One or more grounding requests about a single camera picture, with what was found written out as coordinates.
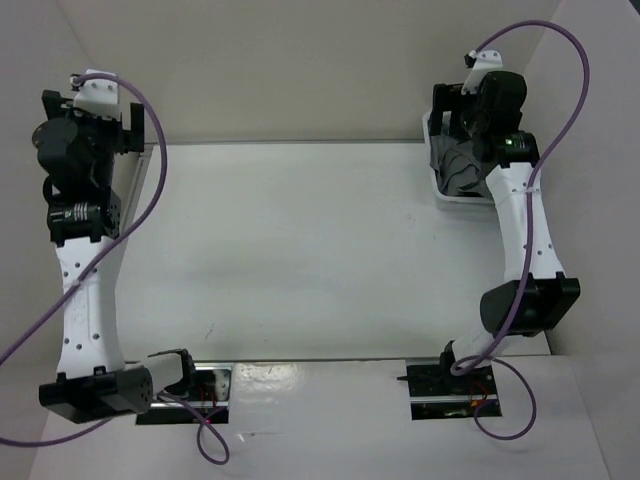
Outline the grey pleated skirt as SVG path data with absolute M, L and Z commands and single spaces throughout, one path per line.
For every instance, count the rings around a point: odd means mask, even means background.
M 449 135 L 430 136 L 434 159 L 432 165 L 441 193 L 456 197 L 484 197 L 493 201 L 481 178 L 481 164 L 473 155 L 470 139 Z

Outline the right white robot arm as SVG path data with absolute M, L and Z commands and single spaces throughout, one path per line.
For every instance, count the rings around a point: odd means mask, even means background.
M 438 381 L 450 393 L 463 391 L 507 337 L 553 329 L 581 293 L 553 247 L 538 177 L 543 158 L 535 136 L 520 128 L 526 95 L 524 77 L 509 71 L 485 74 L 473 92 L 461 84 L 433 88 L 429 139 L 450 133 L 469 143 L 497 211 L 505 258 L 503 283 L 481 297 L 478 331 L 450 341 L 441 356 Z

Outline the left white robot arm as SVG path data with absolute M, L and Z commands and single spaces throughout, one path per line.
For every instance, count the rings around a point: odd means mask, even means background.
M 121 201 L 112 188 L 114 158 L 144 149 L 144 112 L 132 104 L 132 126 L 122 126 L 118 96 L 73 99 L 46 90 L 47 116 L 32 143 L 46 172 L 47 226 L 62 273 L 63 345 L 54 382 L 39 388 L 40 404 L 75 424 L 146 413 L 157 394 L 184 400 L 199 375 L 185 349 L 127 364 L 116 319 L 116 277 L 111 254 L 91 262 L 120 237 Z

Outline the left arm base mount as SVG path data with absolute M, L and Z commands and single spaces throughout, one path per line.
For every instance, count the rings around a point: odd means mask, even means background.
M 208 423 L 229 422 L 231 368 L 197 367 L 194 385 L 180 398 L 202 415 Z M 196 417 L 171 399 L 155 399 L 147 413 L 138 415 L 137 426 L 197 424 Z

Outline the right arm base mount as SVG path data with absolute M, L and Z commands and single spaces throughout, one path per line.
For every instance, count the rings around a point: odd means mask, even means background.
M 407 362 L 397 380 L 408 387 L 413 421 L 473 418 L 477 408 L 480 417 L 502 416 L 490 366 L 456 377 L 435 361 Z

